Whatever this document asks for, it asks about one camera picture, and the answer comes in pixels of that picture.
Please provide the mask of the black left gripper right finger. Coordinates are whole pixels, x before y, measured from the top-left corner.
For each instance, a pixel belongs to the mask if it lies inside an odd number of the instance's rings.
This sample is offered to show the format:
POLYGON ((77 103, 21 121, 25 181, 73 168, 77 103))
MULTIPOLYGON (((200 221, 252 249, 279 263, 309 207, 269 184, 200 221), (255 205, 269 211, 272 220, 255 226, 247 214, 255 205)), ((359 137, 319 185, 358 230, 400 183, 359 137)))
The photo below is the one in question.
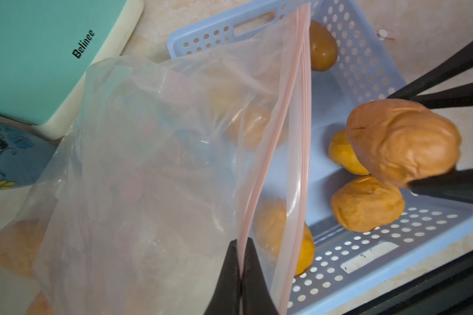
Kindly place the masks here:
POLYGON ((243 315, 279 314, 269 294, 252 238, 248 238, 246 244, 241 285, 243 315))

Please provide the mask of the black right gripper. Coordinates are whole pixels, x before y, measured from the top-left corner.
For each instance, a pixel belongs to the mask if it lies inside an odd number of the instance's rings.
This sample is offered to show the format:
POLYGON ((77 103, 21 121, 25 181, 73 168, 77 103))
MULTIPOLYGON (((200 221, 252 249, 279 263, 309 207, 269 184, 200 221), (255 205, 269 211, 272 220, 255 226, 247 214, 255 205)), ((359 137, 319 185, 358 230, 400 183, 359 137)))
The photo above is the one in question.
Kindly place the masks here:
MULTIPOLYGON (((473 41, 435 69, 406 85, 388 98, 412 100, 430 110, 473 106, 473 83, 431 94, 423 91, 435 87, 473 68, 473 41)), ((450 171, 407 184, 415 194, 473 204, 473 169, 450 171)))

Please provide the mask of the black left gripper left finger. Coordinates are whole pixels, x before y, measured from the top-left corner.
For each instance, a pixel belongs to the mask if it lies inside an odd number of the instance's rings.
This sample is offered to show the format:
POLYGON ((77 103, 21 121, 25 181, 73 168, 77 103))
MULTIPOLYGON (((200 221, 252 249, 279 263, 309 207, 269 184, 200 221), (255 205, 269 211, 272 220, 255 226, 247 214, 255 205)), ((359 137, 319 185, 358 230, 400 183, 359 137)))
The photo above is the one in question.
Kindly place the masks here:
POLYGON ((204 315, 239 315, 241 281, 236 240, 229 243, 214 294, 204 315))

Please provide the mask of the reddish orange potato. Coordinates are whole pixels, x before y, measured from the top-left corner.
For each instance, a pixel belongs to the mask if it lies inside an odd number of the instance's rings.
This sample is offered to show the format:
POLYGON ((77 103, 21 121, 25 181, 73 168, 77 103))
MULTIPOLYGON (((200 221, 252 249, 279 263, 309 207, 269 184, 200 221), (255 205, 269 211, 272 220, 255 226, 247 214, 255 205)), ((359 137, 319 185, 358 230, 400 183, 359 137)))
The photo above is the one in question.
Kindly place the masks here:
POLYGON ((346 134, 362 166, 384 184, 399 188, 445 174, 461 157, 456 125, 417 102, 384 99, 362 104, 348 116, 346 134))

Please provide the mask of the light blue perforated plastic basket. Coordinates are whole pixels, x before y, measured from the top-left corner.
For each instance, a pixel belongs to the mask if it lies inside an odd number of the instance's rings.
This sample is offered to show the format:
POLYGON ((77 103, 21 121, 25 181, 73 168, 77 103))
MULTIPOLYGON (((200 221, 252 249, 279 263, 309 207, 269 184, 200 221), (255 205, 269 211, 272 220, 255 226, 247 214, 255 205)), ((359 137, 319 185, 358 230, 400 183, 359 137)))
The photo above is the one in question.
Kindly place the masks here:
POLYGON ((352 174, 332 163, 327 140, 351 110, 405 85, 354 1, 313 1, 314 21, 339 46, 334 67, 312 75, 310 185, 306 222, 316 246, 312 267, 292 285, 289 314, 325 314, 473 232, 473 205, 402 192, 398 221, 358 234, 340 226, 330 199, 352 174))

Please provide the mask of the clear pink zipper bag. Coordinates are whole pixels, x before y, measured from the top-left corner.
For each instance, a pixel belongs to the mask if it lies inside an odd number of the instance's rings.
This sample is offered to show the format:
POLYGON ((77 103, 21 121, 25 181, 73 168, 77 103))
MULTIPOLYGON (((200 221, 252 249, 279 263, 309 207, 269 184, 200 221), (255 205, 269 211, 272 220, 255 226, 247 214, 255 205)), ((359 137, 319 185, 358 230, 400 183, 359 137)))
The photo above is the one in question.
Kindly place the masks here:
POLYGON ((74 127, 68 178, 34 270, 55 314, 204 314, 229 243, 240 281, 252 238, 279 314, 288 308, 307 207, 311 140, 311 7, 277 15, 248 39, 155 64, 93 65, 74 127), (218 76, 243 85, 214 115, 218 76), (255 151, 227 136, 249 105, 273 109, 255 151), (256 208, 286 202, 274 259, 257 241, 256 208))

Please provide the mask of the orange potato tall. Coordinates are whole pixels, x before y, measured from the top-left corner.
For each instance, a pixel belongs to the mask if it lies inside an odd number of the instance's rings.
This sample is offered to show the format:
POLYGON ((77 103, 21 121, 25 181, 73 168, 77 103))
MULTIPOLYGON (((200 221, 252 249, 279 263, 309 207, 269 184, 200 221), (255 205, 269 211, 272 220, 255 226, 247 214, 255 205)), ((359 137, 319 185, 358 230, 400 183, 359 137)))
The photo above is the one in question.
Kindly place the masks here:
POLYGON ((41 291, 32 301, 26 311, 26 315, 54 315, 54 311, 41 291))

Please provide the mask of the clear blue zipper bag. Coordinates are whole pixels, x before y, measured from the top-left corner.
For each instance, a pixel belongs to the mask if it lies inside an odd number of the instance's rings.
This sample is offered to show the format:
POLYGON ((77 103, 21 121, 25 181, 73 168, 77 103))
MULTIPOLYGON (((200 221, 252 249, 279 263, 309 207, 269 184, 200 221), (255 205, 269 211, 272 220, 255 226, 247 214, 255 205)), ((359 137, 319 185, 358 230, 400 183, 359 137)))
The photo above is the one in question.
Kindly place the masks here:
POLYGON ((67 132, 16 217, 0 230, 0 314, 51 312, 33 266, 68 178, 75 135, 67 132))

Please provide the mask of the wrinkled orange potato top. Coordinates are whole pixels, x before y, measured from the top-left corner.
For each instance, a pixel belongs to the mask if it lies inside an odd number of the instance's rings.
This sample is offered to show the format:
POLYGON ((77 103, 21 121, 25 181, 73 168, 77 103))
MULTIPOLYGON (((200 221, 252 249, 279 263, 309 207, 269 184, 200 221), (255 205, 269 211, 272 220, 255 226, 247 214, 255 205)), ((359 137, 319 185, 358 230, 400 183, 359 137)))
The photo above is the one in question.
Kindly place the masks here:
POLYGON ((20 220, 0 231, 0 267, 18 276, 34 279, 32 271, 47 223, 39 219, 20 220))

